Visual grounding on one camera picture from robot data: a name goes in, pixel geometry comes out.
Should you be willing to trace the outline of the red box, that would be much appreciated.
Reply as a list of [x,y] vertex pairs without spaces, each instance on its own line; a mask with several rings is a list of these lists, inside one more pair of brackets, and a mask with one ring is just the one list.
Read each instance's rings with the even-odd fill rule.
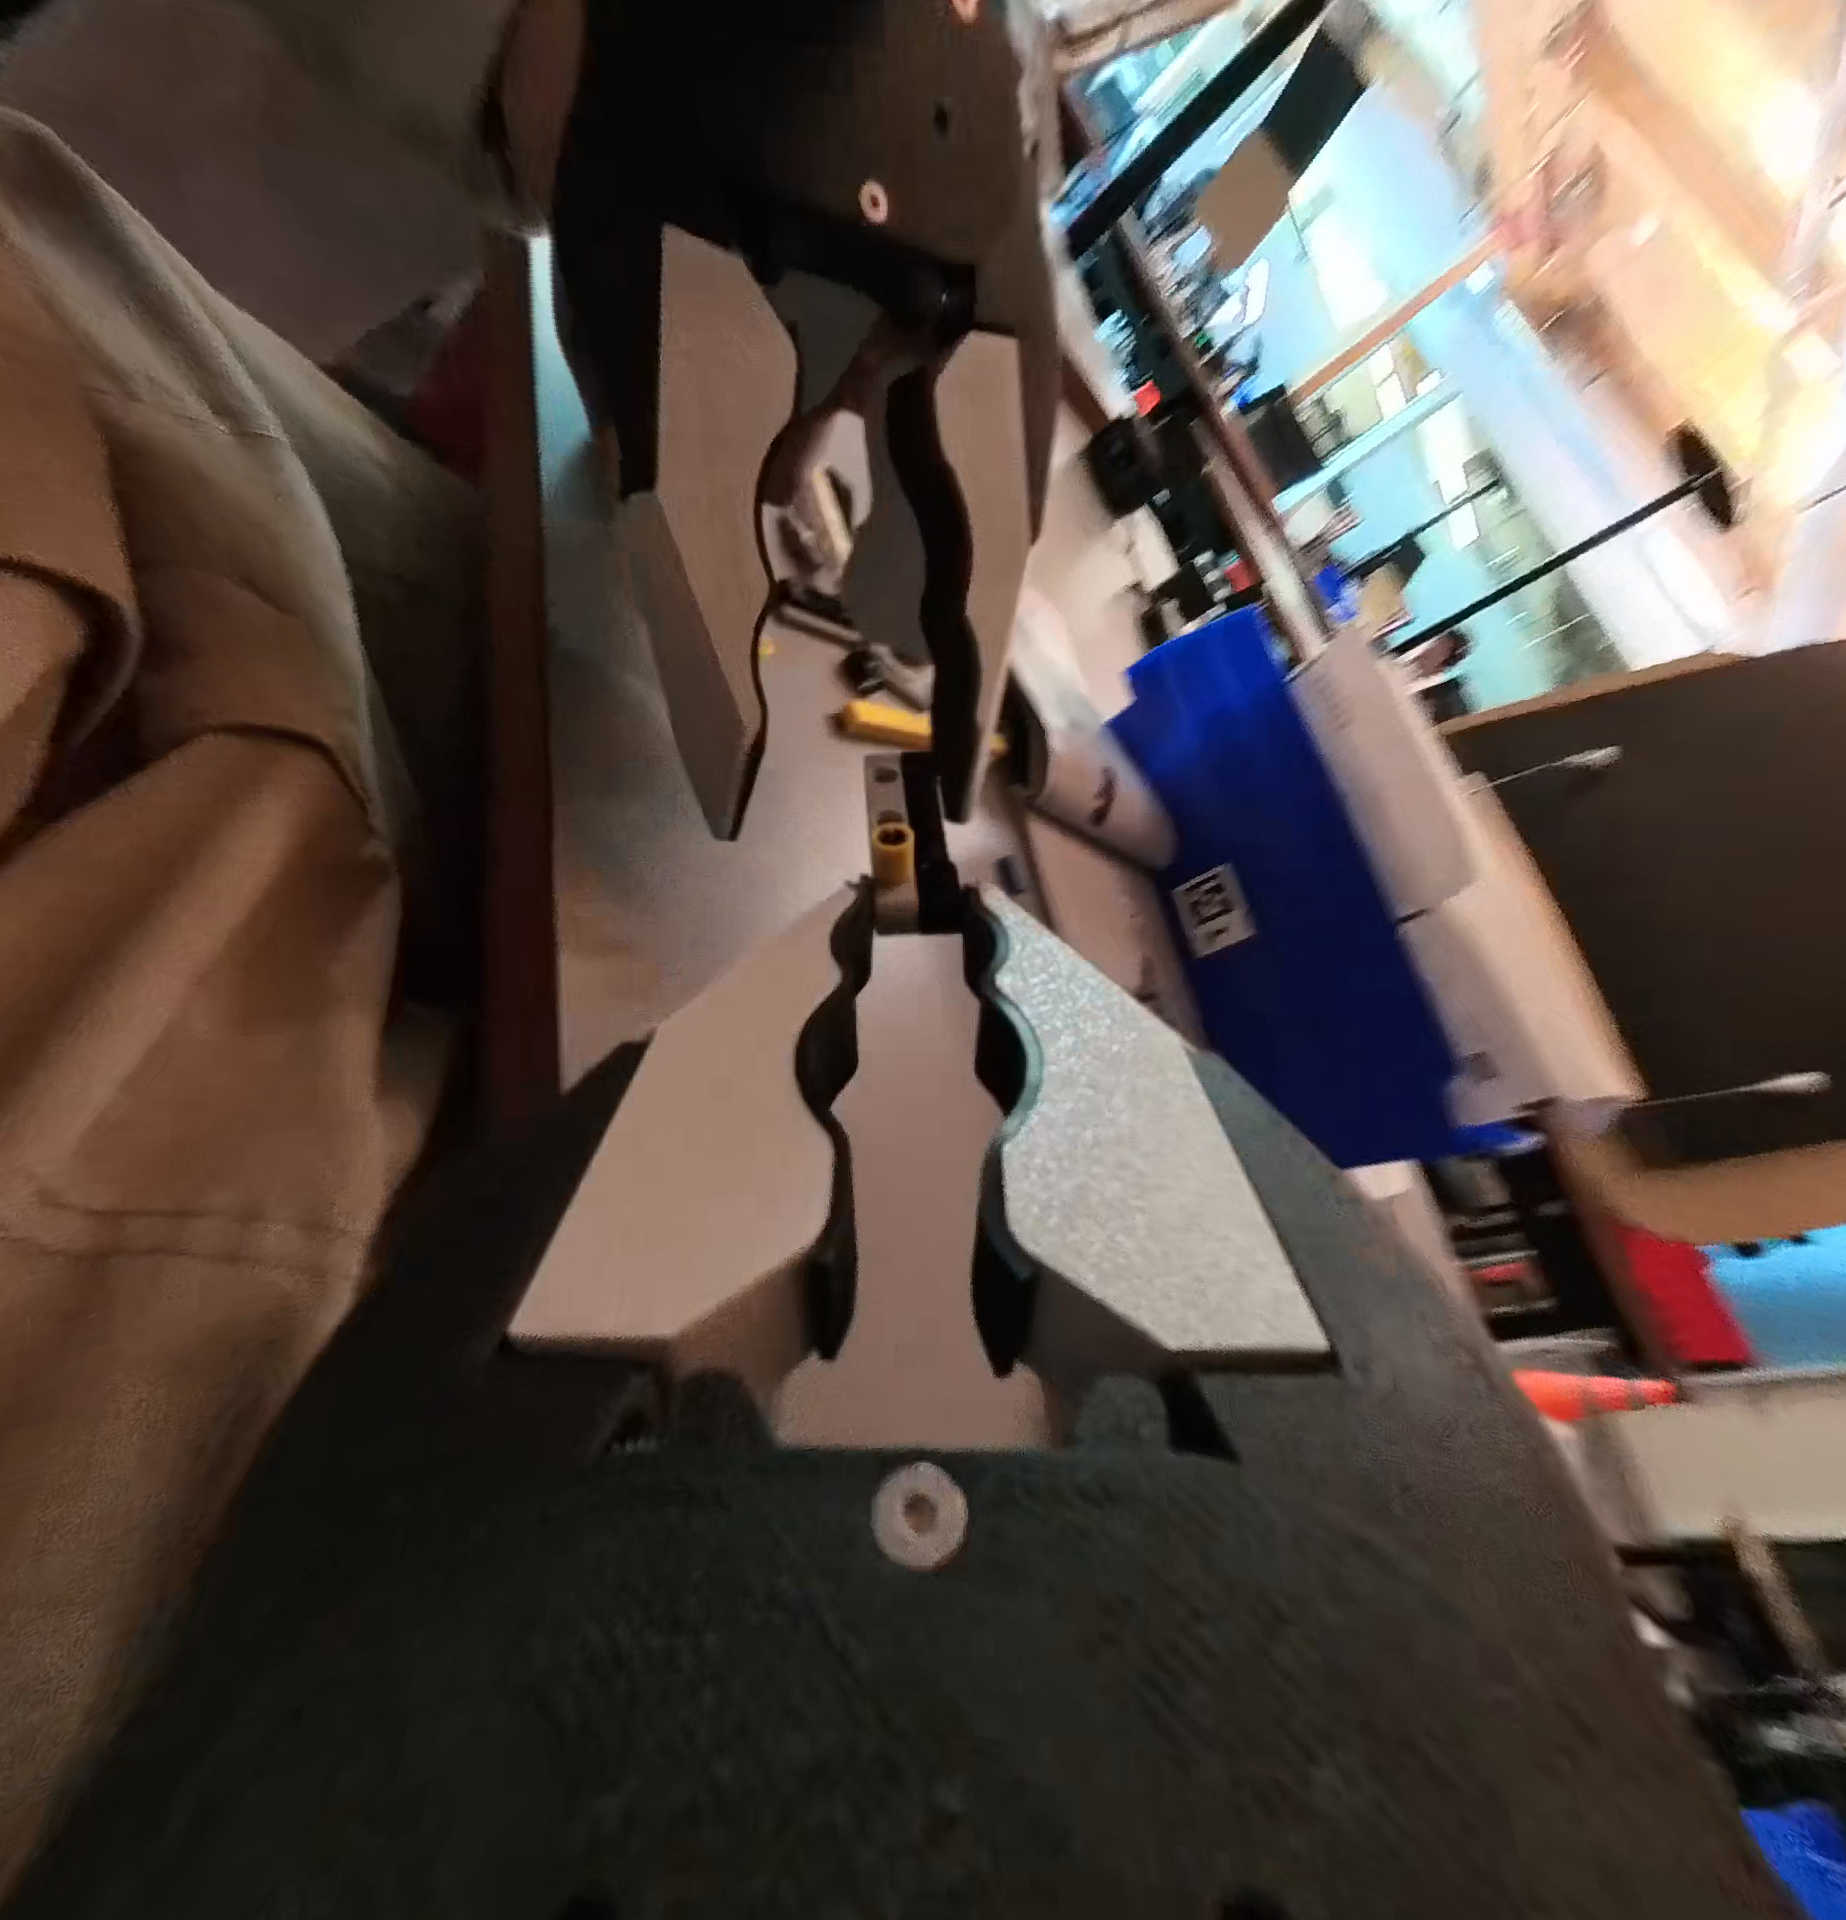
[[1752,1344],[1714,1287],[1697,1247],[1581,1210],[1581,1238],[1628,1354],[1651,1374],[1742,1374]]

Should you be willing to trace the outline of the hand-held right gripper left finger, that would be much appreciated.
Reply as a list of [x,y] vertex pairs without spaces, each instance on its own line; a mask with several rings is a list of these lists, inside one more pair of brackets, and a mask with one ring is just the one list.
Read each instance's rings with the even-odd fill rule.
[[856,1312],[857,1067],[876,891],[844,883],[654,1030],[509,1319],[520,1354],[775,1398]]

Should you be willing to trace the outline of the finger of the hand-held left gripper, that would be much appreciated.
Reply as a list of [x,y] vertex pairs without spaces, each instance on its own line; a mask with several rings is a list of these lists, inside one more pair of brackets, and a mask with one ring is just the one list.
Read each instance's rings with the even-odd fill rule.
[[969,825],[1008,698],[1015,606],[1036,546],[1019,345],[969,332],[870,402],[876,502],[844,604],[870,646],[931,672],[940,811]]
[[766,745],[757,486],[795,404],[795,345],[740,252],[666,227],[654,476],[625,493],[625,557],[669,734],[713,841],[740,841]]

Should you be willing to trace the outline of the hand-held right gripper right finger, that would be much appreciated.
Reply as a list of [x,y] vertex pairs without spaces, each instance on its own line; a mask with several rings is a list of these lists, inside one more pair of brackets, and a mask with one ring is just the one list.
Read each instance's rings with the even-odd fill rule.
[[971,1312],[997,1379],[1325,1368],[1334,1343],[1194,1045],[999,888],[963,898]]

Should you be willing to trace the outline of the blue plastic bin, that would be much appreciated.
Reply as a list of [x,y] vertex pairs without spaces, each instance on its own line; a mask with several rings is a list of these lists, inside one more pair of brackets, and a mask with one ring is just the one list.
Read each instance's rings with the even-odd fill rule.
[[1455,1054],[1270,610],[1181,631],[1127,682],[1106,732],[1175,829],[1154,897],[1207,1049],[1342,1169],[1523,1149],[1512,1126],[1447,1109]]

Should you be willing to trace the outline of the orange traffic cone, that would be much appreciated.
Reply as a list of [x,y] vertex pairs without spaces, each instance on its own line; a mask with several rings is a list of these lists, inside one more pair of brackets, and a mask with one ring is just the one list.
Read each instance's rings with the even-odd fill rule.
[[1576,1424],[1588,1418],[1677,1405],[1677,1383],[1669,1379],[1566,1374],[1566,1368],[1517,1366],[1512,1384],[1553,1424]]

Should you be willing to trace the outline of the olive beige cloth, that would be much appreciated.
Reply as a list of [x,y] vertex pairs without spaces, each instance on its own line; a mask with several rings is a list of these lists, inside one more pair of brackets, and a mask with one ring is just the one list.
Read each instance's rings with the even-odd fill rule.
[[74,739],[324,756],[389,844],[450,780],[476,502],[0,107],[0,572],[94,623]]

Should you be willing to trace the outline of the small grey lego assembly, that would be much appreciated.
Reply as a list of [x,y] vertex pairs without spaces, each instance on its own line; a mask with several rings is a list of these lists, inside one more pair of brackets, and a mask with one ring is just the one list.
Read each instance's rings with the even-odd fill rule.
[[963,937],[963,880],[940,809],[937,749],[861,759],[867,891],[879,937]]

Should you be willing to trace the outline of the cluster of small lego pieces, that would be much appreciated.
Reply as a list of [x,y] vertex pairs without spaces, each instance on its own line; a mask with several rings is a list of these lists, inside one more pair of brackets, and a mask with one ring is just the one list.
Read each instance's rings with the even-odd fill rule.
[[838,649],[844,682],[861,698],[890,698],[911,711],[931,706],[937,674],[900,657],[890,646],[861,640],[851,610],[838,594],[806,583],[775,583],[770,619],[785,631],[827,643]]

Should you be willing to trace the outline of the white cardboard box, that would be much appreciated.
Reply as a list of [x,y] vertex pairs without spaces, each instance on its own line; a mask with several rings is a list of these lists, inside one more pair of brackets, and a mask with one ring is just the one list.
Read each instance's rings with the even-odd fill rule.
[[1342,631],[1290,691],[1394,916],[1427,916],[1477,883],[1473,793],[1403,674]]

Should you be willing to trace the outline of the lego instruction booklet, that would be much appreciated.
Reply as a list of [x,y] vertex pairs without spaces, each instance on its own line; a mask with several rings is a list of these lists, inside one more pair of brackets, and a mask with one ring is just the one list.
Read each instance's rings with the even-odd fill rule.
[[1127,869],[1167,869],[1175,829],[1104,713],[1089,701],[1036,706],[1025,691],[1012,698],[1008,780],[1015,797]]

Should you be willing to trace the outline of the black cabinet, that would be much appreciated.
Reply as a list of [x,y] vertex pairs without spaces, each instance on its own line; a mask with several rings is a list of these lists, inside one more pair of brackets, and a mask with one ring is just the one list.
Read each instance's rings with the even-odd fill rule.
[[1689,1247],[1846,1226],[1846,640],[1602,674],[1441,739],[1640,1079],[1553,1121],[1571,1187]]

